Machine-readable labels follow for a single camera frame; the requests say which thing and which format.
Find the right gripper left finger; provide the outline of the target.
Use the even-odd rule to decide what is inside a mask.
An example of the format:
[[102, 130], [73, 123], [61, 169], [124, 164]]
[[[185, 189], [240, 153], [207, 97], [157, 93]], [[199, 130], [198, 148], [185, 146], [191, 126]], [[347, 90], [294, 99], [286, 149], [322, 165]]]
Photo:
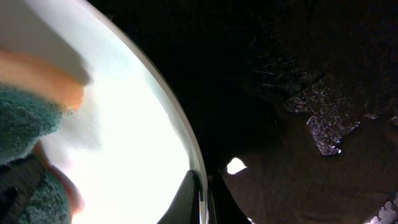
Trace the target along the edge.
[[200, 181], [194, 170], [188, 170], [168, 210], [158, 224], [200, 223]]

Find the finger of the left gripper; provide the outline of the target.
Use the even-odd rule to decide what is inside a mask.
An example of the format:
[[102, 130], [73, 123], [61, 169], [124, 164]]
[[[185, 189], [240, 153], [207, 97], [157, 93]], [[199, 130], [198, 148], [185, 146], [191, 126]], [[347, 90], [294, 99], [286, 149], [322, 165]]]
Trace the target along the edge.
[[46, 168], [34, 155], [1, 166], [1, 224], [16, 224], [35, 190], [44, 178]]

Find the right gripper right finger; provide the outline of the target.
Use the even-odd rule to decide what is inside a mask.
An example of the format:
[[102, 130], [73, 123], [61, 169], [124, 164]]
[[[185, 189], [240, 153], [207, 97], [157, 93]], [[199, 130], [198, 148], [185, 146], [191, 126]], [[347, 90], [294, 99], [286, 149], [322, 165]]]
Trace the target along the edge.
[[249, 224], [220, 174], [208, 177], [210, 224]]

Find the light blue plate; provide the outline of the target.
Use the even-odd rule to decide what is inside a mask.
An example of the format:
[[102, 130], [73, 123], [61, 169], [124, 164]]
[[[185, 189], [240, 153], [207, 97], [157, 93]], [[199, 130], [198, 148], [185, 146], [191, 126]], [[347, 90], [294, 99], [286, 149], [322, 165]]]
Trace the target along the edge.
[[84, 83], [80, 108], [42, 139], [78, 187], [74, 223], [158, 223], [188, 170], [206, 171], [185, 113], [145, 53], [87, 1], [1, 1], [1, 48], [40, 57]]

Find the green yellow sponge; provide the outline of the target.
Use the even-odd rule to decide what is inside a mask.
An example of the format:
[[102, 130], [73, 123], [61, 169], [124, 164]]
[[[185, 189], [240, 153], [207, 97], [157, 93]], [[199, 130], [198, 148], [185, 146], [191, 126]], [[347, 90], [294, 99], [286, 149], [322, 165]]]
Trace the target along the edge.
[[71, 224], [83, 210], [80, 191], [40, 142], [80, 107], [83, 93], [81, 82], [63, 70], [31, 55], [1, 52], [1, 166], [34, 155], [46, 168], [17, 223]]

